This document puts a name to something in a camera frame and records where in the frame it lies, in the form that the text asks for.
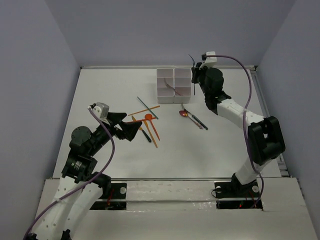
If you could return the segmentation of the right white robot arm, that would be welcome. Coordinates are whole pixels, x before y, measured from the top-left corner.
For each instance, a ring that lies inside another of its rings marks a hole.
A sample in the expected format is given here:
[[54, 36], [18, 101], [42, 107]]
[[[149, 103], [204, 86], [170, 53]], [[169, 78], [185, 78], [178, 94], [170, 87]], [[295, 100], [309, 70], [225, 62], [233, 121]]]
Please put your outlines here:
[[261, 171], [286, 149], [279, 120], [258, 115], [236, 103], [224, 92], [224, 77], [219, 69], [199, 62], [191, 71], [191, 81], [200, 86], [207, 108], [243, 131], [248, 158], [230, 182], [215, 189], [217, 198], [227, 194], [242, 196], [252, 188]]

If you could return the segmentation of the blue metal fork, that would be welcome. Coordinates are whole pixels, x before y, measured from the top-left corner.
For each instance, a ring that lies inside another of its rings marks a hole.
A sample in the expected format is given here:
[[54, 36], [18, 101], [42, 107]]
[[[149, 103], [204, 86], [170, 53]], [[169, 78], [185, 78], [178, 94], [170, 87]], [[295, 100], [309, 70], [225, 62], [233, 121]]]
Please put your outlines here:
[[[188, 56], [191, 58], [191, 61], [192, 61], [192, 67], [191, 67], [191, 72], [192, 72], [192, 76], [193, 76], [193, 68], [195, 67], [195, 60], [194, 58], [188, 54]], [[196, 87], [195, 87], [195, 83], [193, 83], [193, 95], [195, 96], [196, 95]]]

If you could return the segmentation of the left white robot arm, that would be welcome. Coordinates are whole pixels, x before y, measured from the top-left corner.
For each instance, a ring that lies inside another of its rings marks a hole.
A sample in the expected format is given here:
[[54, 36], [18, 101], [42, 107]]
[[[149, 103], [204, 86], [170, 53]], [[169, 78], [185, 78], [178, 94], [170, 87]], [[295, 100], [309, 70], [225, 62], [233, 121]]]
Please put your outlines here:
[[70, 151], [53, 200], [34, 220], [25, 240], [71, 240], [81, 221], [100, 197], [113, 195], [111, 177], [94, 171], [94, 155], [114, 138], [132, 141], [141, 122], [124, 122], [126, 113], [94, 113], [99, 126], [91, 131], [79, 126], [71, 133]]

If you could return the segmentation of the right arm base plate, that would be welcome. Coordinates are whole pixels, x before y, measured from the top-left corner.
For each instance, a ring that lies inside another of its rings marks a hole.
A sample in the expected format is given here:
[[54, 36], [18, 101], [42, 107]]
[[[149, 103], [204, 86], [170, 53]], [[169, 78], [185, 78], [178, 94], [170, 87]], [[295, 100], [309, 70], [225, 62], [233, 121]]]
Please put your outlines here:
[[216, 199], [218, 210], [263, 209], [257, 181], [236, 188], [231, 182], [218, 181], [214, 183], [211, 195]]

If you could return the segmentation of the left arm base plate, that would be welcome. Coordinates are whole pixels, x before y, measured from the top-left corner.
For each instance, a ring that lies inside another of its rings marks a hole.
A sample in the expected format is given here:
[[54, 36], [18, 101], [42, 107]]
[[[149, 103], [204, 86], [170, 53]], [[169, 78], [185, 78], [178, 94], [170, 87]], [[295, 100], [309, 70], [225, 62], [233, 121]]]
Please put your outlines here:
[[127, 209], [127, 183], [112, 182], [108, 191], [95, 201], [90, 210], [124, 211]]

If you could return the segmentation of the pink handled silver fork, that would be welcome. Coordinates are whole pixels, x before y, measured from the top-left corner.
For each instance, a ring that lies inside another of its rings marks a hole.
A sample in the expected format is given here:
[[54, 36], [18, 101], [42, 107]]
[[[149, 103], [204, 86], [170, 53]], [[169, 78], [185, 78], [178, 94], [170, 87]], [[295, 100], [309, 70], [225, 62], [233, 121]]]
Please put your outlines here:
[[168, 82], [167, 82], [167, 79], [166, 78], [164, 78], [164, 84], [165, 84], [165, 86], [168, 88], [168, 89], [170, 89], [170, 90], [172, 90], [173, 91], [173, 95], [174, 96], [183, 96], [180, 92], [178, 92], [173, 86], [171, 86]]

